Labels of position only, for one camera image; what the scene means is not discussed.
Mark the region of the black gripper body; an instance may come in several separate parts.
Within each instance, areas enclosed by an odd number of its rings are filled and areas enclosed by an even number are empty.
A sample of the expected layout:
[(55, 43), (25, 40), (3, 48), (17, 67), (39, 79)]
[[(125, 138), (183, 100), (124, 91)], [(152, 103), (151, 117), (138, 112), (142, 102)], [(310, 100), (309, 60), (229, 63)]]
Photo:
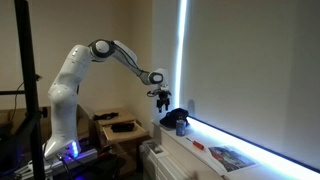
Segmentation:
[(150, 90), (147, 92), (148, 97), (157, 97), (157, 101), (160, 104), (169, 104), (169, 97), (171, 96), (171, 92), (168, 90), (168, 87), (158, 87), (154, 90)]

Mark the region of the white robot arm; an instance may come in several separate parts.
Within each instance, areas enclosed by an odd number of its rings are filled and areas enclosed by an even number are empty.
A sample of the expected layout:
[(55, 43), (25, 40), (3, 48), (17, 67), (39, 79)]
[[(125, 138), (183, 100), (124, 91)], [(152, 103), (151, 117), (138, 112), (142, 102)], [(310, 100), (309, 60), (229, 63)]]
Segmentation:
[(64, 64), (48, 91), (51, 102), (52, 134), (44, 145), (44, 159), (56, 161), (57, 154), (69, 154), (77, 157), (81, 148), (78, 143), (76, 111), (78, 104), (77, 88), (92, 62), (104, 62), (108, 57), (114, 57), (135, 75), (143, 84), (156, 85), (154, 91), (149, 91), (149, 97), (158, 96), (156, 107), (162, 112), (162, 107), (168, 110), (169, 79), (168, 71), (158, 68), (148, 72), (137, 65), (137, 56), (120, 41), (96, 40), (88, 46), (76, 45), (67, 55)]

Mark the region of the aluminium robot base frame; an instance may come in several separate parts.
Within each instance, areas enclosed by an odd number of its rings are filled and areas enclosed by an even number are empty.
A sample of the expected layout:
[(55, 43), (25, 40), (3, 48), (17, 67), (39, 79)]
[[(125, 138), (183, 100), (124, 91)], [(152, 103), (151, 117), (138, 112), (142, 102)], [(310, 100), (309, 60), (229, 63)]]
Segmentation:
[[(80, 166), (85, 167), (98, 159), (98, 151), (94, 148), (81, 152), (77, 155), (70, 153), (57, 153), (54, 162), (44, 162), (44, 180), (53, 178), (62, 173), (67, 173)], [(30, 160), (25, 166), (14, 173), (15, 180), (35, 180), (33, 161)]]

